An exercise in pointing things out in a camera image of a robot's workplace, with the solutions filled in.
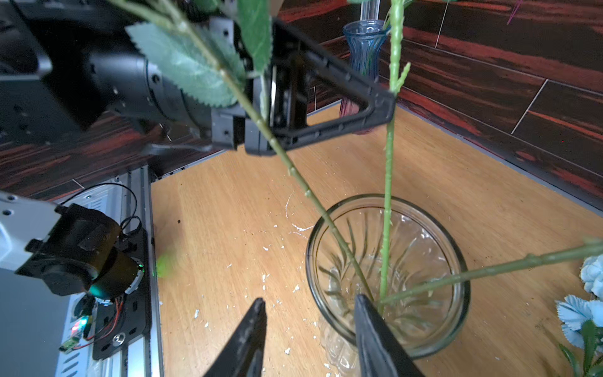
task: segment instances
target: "clear glass vase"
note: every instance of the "clear glass vase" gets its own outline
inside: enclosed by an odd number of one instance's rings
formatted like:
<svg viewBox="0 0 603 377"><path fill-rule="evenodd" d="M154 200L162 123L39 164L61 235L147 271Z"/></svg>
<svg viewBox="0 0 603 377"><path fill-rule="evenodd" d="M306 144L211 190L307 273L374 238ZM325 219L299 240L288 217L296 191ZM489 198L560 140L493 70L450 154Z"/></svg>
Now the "clear glass vase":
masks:
<svg viewBox="0 0 603 377"><path fill-rule="evenodd" d="M391 209L388 295L466 271L458 246L437 220L399 198L392 198ZM328 212L378 300L383 195L348 198ZM364 292L364 287L322 218L308 241L306 274L322 314L321 344L327 360L341 376L359 375L354 298ZM411 358L426 357L454 339L469 310L469 301L470 284L460 283L388 305L384 319Z"/></svg>
<svg viewBox="0 0 603 377"><path fill-rule="evenodd" d="M383 26L383 20L362 20L343 27L343 34L350 47L349 65L371 80L377 79L379 75L379 53L389 30L389 27L384 29ZM358 105L348 98L341 100L339 117L354 115L358 111Z"/></svg>

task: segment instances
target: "dark wood wall panel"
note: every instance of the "dark wood wall panel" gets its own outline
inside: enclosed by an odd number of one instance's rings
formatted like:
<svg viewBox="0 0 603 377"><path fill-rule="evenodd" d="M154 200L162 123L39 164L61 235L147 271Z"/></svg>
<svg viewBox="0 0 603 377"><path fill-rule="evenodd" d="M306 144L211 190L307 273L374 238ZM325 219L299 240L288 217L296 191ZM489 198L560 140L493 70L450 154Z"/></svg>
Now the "dark wood wall panel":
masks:
<svg viewBox="0 0 603 377"><path fill-rule="evenodd" d="M343 26L359 19L360 4L348 4L346 0L289 0L283 3L278 16L322 43L340 37Z"/></svg>
<svg viewBox="0 0 603 377"><path fill-rule="evenodd" d="M389 76L390 46L381 74ZM511 133L545 82L543 78L404 41L400 66L411 63L405 87Z"/></svg>
<svg viewBox="0 0 603 377"><path fill-rule="evenodd" d="M548 81L513 135L603 175L603 95Z"/></svg>
<svg viewBox="0 0 603 377"><path fill-rule="evenodd" d="M603 208L603 177L559 158L514 135L502 132L456 110L402 88L399 103L410 111L456 133L472 143L546 182Z"/></svg>
<svg viewBox="0 0 603 377"><path fill-rule="evenodd" d="M380 2L379 19L384 20L391 1ZM435 47L444 18L446 2L415 0L404 12L404 39Z"/></svg>
<svg viewBox="0 0 603 377"><path fill-rule="evenodd" d="M162 157L141 154L149 143L172 142L159 126L142 134L123 118L105 113L87 132L51 145L0 144L0 189L49 200L107 180L153 162L158 174L207 156L197 151L178 151Z"/></svg>
<svg viewBox="0 0 603 377"><path fill-rule="evenodd" d="M603 1L450 2L438 48L603 92Z"/></svg>

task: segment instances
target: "green leaf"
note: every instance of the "green leaf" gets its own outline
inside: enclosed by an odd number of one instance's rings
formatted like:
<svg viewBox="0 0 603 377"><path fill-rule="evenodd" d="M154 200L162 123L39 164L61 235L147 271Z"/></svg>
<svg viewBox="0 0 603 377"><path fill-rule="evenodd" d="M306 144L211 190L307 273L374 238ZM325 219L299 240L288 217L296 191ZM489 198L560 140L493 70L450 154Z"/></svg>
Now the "green leaf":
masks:
<svg viewBox="0 0 603 377"><path fill-rule="evenodd" d="M148 22L125 28L136 48L177 87L200 103L212 107L229 106L236 102L222 75L193 44L181 34L171 34ZM228 41L205 28L198 29L199 36L226 65L233 78L243 86L245 67Z"/></svg>
<svg viewBox="0 0 603 377"><path fill-rule="evenodd" d="M195 0L195 5L200 11L209 13L218 8L218 0Z"/></svg>
<svg viewBox="0 0 603 377"><path fill-rule="evenodd" d="M567 347L561 343L559 343L559 348L561 349L563 355L566 357L566 359L569 361L570 366L572 367L573 377L580 377L580 364L578 364L576 356L574 356L572 351L567 349Z"/></svg>
<svg viewBox="0 0 603 377"><path fill-rule="evenodd" d="M595 355L595 349L597 347L597 338L595 336L595 332L596 326L592 320L588 320L582 324L580 334L584 339L584 363L582 364L584 374L589 371L590 365L593 362L593 357Z"/></svg>
<svg viewBox="0 0 603 377"><path fill-rule="evenodd" d="M602 377L603 376L603 365L593 366L584 377Z"/></svg>
<svg viewBox="0 0 603 377"><path fill-rule="evenodd" d="M272 56L272 23L268 0L237 0L241 38L253 59L253 70L263 72Z"/></svg>

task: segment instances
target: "wooden table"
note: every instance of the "wooden table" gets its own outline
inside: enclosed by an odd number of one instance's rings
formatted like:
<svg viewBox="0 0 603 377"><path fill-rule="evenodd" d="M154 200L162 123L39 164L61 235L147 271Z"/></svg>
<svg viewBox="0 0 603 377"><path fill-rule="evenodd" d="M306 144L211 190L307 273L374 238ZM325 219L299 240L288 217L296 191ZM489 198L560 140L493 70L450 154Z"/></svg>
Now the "wooden table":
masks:
<svg viewBox="0 0 603 377"><path fill-rule="evenodd" d="M333 107L312 120L337 113ZM577 246L582 235L603 233L603 218L401 110L395 143L393 194L439 220L469 268ZM384 145L381 127L290 155L328 208L351 195L383 192ZM154 183L152 193L157 252L175 260L159 280L165 375L203 375L261 296L268 314L265 375L325 376L314 326L319 312L304 266L310 230L302 230L318 215L280 159L224 153ZM557 349L567 341L555 300L587 297L580 265L472 282L457 339L417 364L428 376L569 375Z"/></svg>

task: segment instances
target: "artificial flower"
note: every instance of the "artificial flower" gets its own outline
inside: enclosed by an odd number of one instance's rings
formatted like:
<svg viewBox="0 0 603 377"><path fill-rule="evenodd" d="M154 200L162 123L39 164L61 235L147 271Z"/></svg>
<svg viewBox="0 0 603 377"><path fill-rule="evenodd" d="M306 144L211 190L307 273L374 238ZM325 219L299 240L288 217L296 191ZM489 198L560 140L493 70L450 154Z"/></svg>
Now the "artificial flower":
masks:
<svg viewBox="0 0 603 377"><path fill-rule="evenodd" d="M587 320L593 320L595 326L603 327L603 302L586 301L571 294L565 297L565 302L556 303L557 316L563 322L563 335L571 345L584 348L584 339L579 331ZM603 347L598 347L597 351L603 352Z"/></svg>
<svg viewBox="0 0 603 377"><path fill-rule="evenodd" d="M589 256L584 260L580 279L584 282L584 290L603 298L603 255Z"/></svg>

